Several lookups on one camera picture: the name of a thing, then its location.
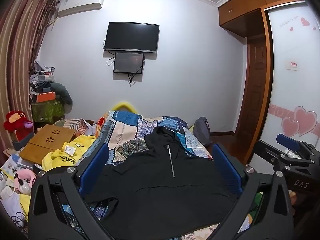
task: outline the floor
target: floor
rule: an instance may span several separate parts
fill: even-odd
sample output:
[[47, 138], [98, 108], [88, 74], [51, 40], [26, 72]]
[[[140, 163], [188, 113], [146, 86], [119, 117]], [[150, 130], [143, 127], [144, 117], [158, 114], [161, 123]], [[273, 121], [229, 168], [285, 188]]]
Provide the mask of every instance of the floor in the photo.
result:
[[[248, 148], [248, 146], [243, 143], [243, 140], [240, 140], [234, 135], [212, 136], [211, 138], [213, 141], [212, 145], [221, 143], [232, 156], [238, 158], [238, 160], [243, 163], [244, 155]], [[211, 153], [212, 145], [206, 148], [209, 153]]]

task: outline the brown curtain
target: brown curtain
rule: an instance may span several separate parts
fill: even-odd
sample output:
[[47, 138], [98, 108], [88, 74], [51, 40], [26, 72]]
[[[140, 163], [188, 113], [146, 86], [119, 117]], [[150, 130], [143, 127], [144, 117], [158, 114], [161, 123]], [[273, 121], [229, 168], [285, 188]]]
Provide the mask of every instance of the brown curtain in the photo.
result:
[[2, 125], [5, 115], [21, 110], [32, 120], [29, 75], [56, 5], [57, 0], [13, 0], [0, 20], [1, 151], [12, 145]]

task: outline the screw head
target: screw head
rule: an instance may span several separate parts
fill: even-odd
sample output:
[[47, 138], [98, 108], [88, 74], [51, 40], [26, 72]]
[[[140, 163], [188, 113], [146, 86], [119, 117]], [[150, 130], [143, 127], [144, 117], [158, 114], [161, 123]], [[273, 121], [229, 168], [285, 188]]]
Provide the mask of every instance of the screw head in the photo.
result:
[[247, 173], [254, 173], [254, 168], [252, 168], [252, 167], [246, 167], [245, 168], [245, 171], [247, 172]]
[[39, 177], [42, 177], [44, 174], [45, 174], [45, 171], [39, 171], [39, 172], [38, 172], [38, 176], [39, 176]]
[[278, 177], [282, 177], [282, 176], [283, 176], [283, 173], [282, 173], [281, 171], [276, 171], [276, 175], [277, 175]]
[[73, 173], [76, 170], [75, 167], [68, 167], [67, 168], [67, 173]]

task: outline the gray backpack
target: gray backpack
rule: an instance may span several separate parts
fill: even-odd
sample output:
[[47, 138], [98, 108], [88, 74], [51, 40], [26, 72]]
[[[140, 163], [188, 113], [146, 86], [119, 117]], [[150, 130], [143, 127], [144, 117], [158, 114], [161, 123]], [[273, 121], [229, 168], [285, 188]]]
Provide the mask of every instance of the gray backpack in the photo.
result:
[[212, 144], [209, 124], [205, 117], [200, 117], [195, 122], [192, 132], [203, 146], [206, 147]]

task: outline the air conditioner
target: air conditioner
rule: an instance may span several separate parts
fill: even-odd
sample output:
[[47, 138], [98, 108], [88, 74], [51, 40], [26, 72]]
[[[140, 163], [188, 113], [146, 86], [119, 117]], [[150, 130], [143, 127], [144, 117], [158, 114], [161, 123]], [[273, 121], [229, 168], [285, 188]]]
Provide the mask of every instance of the air conditioner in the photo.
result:
[[102, 8], [103, 0], [62, 0], [58, 10], [60, 17]]

